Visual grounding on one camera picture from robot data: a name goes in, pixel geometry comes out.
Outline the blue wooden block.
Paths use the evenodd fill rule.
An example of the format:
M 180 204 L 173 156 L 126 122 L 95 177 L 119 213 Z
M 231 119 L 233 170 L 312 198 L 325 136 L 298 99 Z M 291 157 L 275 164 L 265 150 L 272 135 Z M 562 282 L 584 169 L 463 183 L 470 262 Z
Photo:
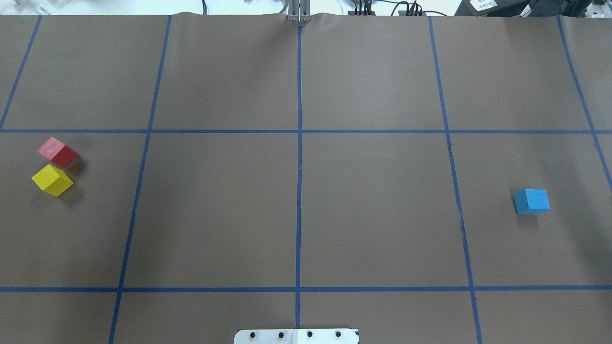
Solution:
M 548 192 L 544 189 L 524 189 L 513 195 L 514 209 L 520 215 L 537 215 L 549 211 Z

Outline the red wooden block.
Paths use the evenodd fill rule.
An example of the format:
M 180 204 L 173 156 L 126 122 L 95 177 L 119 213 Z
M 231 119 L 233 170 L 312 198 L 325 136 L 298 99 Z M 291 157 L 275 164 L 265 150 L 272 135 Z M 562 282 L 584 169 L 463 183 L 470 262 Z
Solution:
M 53 136 L 49 137 L 37 152 L 60 168 L 67 168 L 78 155 L 76 151 Z

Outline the brown paper table cover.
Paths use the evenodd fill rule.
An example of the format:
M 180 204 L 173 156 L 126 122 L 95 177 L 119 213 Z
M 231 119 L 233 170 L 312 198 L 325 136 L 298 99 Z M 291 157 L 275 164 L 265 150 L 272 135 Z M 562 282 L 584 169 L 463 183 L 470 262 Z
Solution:
M 609 344 L 609 56 L 609 19 L 3 15 L 1 342 Z

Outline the white mounting plate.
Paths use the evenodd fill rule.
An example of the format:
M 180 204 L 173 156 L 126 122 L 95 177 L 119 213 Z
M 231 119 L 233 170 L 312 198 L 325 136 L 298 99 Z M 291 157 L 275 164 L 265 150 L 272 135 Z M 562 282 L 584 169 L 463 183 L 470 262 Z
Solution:
M 238 331 L 234 344 L 359 344 L 358 329 L 244 329 Z

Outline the yellow wooden block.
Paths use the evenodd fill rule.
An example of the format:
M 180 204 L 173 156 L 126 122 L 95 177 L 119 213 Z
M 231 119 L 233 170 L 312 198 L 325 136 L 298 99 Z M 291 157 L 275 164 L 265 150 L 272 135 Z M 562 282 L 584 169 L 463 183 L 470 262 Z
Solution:
M 54 197 L 61 196 L 61 194 L 74 185 L 72 179 L 70 179 L 63 170 L 53 165 L 44 166 L 39 172 L 33 175 L 32 181 L 44 193 Z

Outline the aluminium frame post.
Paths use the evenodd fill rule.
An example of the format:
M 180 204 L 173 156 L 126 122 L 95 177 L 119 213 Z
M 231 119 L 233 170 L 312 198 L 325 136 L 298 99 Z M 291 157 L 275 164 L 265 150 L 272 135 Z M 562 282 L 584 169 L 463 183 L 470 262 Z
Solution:
M 303 24 L 310 22 L 312 14 L 310 11 L 310 0 L 284 0 L 284 10 L 289 22 Z

